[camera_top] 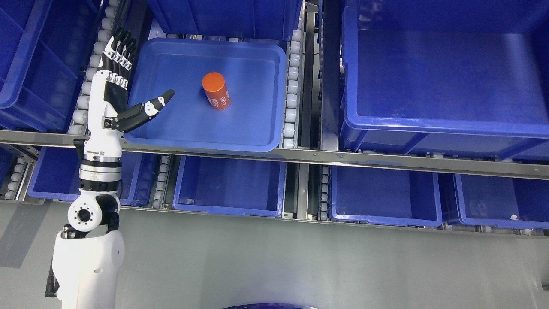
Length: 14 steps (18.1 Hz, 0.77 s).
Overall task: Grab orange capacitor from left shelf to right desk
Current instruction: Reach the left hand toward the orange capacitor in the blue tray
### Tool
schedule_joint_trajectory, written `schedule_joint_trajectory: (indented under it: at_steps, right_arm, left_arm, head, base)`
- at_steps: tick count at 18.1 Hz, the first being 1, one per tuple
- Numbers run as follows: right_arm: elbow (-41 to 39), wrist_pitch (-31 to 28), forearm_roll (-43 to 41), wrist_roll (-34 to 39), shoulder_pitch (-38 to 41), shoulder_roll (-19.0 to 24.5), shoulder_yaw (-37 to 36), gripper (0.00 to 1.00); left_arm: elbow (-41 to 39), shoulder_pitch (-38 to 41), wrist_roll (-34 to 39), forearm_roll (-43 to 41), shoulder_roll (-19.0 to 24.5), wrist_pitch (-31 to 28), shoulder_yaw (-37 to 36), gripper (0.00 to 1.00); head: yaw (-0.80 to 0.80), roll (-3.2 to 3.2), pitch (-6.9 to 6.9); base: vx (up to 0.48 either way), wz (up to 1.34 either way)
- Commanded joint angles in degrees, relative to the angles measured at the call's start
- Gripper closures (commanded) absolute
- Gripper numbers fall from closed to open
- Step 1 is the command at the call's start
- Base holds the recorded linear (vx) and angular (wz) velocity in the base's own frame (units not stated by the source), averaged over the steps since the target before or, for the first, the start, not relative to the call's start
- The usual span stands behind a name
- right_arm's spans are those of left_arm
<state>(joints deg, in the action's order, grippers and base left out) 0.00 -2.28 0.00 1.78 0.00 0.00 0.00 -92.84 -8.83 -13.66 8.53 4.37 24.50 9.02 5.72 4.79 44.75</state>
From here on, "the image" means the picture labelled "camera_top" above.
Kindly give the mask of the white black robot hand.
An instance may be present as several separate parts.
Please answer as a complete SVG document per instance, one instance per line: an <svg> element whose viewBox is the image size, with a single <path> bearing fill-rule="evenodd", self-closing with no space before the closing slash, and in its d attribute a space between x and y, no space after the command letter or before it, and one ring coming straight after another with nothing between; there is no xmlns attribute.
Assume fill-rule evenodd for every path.
<svg viewBox="0 0 549 309"><path fill-rule="evenodd" d="M173 89L166 90L156 98L117 113L110 102L104 100L106 82L112 72L110 81L127 89L136 53L135 39L131 38L129 31L119 27L106 44L101 54L100 69L92 78L87 122L90 138L85 143L86 156L121 156L122 133L151 121L176 93ZM105 118L113 117L113 129L104 128Z"/></svg>

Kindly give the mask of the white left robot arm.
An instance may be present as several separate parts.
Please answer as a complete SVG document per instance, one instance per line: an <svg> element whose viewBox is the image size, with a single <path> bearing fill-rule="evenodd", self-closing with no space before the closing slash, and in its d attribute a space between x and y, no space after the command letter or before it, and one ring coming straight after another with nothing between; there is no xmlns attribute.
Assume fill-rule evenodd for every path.
<svg viewBox="0 0 549 309"><path fill-rule="evenodd" d="M158 97L129 107L129 80L137 54L136 41L117 29L99 56L88 100L88 139L74 139L80 157L80 196L67 210L68 223L57 233L45 297L56 297L63 309L113 309L118 270L125 258L119 231L124 133L157 117L174 96Z"/></svg>

